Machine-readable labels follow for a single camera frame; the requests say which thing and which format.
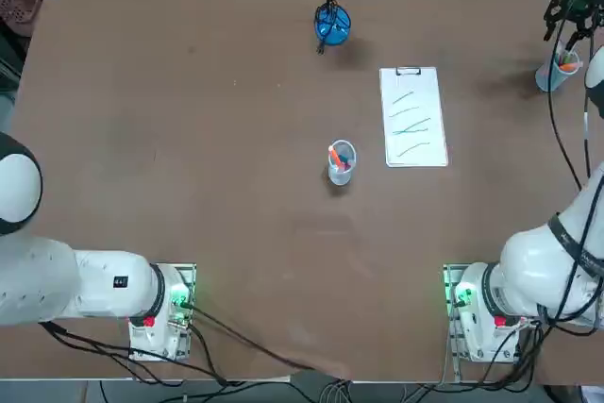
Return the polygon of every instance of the blue desk lamp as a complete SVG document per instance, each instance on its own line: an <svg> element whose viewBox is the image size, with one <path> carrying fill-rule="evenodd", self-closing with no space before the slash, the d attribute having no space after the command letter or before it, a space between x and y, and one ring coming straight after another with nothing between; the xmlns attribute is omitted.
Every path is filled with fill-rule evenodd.
<svg viewBox="0 0 604 403"><path fill-rule="evenodd" d="M342 44L350 34L350 16L335 0L327 0L314 13L314 33L319 39L317 53L323 54L325 46Z"/></svg>

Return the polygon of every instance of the table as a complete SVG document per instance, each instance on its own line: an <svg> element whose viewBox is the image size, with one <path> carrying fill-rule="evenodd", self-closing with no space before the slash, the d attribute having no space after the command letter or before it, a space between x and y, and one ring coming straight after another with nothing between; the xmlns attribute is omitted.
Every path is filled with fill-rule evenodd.
<svg viewBox="0 0 604 403"><path fill-rule="evenodd" d="M333 376L435 381L443 264L497 260L509 236L575 193L534 83L549 0L339 0L352 37L320 57L321 2L45 0L12 128L45 176L30 231L195 262L202 307ZM438 67L446 168L385 166L378 69L400 65ZM555 93L580 170L581 84ZM359 165L334 193L324 170L340 137ZM62 324L127 342L124 321ZM230 377L292 371L206 331ZM3 328L2 345L3 378L125 376L36 326ZM602 383L603 346L601 334L553 335L537 379ZM192 362L202 357L196 346Z"/></svg>

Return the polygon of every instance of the floor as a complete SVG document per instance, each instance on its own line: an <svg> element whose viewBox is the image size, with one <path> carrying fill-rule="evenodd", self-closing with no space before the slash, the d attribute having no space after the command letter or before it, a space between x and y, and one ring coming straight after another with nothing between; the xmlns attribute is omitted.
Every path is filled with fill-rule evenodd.
<svg viewBox="0 0 604 403"><path fill-rule="evenodd" d="M304 372L294 376L292 383L310 398L318 401L321 389L332 379L318 373ZM411 393L417 386L409 384ZM164 398L215 392L218 386L208 381L191 381L177 389L147 386L132 381L105 381L109 403L160 403ZM353 384L350 395L354 403L397 403L403 396L402 384ZM552 403L543 388L533 386L523 394L474 391L459 395L430 394L423 403ZM104 403L98 381L0 381L0 401L3 403ZM225 396L216 401L226 403L304 403L294 390L279 384L261 385L244 393Z"/></svg>

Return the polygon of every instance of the clipboard clip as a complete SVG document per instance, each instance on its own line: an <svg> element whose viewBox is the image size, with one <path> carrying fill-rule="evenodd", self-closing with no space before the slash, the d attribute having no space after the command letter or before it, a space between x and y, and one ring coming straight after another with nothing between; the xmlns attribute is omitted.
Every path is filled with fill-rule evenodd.
<svg viewBox="0 0 604 403"><path fill-rule="evenodd" d="M397 66L394 73L397 76L421 76L422 69L419 66Z"/></svg>

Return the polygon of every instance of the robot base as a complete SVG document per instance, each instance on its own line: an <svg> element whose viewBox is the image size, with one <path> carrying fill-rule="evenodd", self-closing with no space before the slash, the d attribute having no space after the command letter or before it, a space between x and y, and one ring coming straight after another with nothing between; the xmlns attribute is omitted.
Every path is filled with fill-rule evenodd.
<svg viewBox="0 0 604 403"><path fill-rule="evenodd" d="M515 331L495 359L497 362L514 362L521 323L501 326L499 320L495 320L487 310L481 290L486 268L486 263L473 263L463 271L459 282L450 283L453 302L451 317L454 311L458 312L467 348L467 355L464 356L470 361L491 362L505 338Z"/></svg>
<svg viewBox="0 0 604 403"><path fill-rule="evenodd" d="M158 316L145 320L144 326L137 327L128 322L130 347L160 354L164 358L181 360L191 352L191 333L188 325L193 319L192 311L182 309L173 301L183 300L193 303L195 295L194 264L158 263L165 280L165 296ZM136 361L161 361L153 356L133 353Z"/></svg>

